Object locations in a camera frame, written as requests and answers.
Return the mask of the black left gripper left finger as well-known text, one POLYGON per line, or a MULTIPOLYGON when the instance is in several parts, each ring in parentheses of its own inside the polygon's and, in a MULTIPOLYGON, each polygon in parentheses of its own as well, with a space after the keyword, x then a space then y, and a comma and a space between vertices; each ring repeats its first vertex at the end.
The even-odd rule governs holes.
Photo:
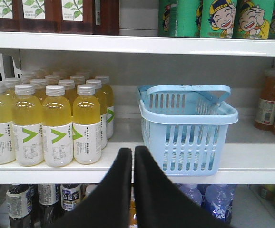
POLYGON ((73 211, 49 228, 128 228, 132 150, 121 148, 102 181, 73 211))

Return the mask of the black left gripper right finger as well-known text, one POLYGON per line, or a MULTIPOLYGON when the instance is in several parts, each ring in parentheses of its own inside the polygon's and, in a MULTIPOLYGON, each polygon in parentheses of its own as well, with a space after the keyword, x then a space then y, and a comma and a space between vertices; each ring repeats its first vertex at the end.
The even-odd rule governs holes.
POLYGON ((163 173, 146 146, 134 151, 134 195, 140 228, 227 228, 163 173))

